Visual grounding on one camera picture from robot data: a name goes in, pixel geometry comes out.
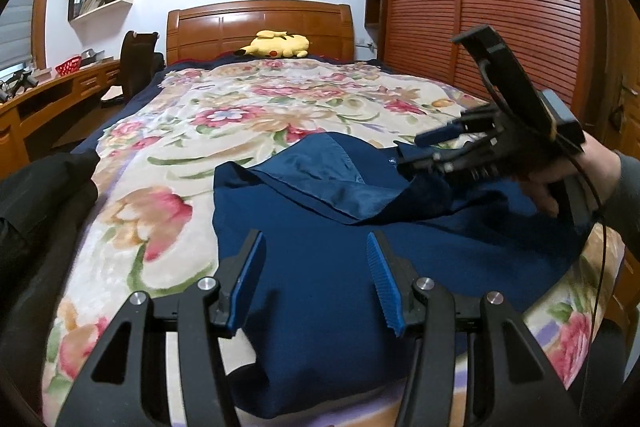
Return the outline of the grey sleeved right forearm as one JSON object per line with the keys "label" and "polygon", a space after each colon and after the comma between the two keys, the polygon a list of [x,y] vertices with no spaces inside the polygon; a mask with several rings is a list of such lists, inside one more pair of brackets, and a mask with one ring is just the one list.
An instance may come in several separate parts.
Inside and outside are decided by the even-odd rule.
{"label": "grey sleeved right forearm", "polygon": [[615,230],[636,259],[640,255],[640,162],[622,153],[620,179],[606,200],[603,218]]}

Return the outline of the person's right hand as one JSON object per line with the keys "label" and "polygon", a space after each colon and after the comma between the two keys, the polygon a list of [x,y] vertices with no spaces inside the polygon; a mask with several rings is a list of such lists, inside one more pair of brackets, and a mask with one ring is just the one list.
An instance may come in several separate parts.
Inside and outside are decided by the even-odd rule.
{"label": "person's right hand", "polygon": [[565,179],[576,178],[582,184],[590,211],[603,206],[613,195],[622,175],[620,156],[592,135],[586,134],[585,138],[582,153],[572,159],[560,159],[544,169],[518,178],[523,193],[538,210],[552,217],[559,214],[560,205],[551,195],[550,186]]}

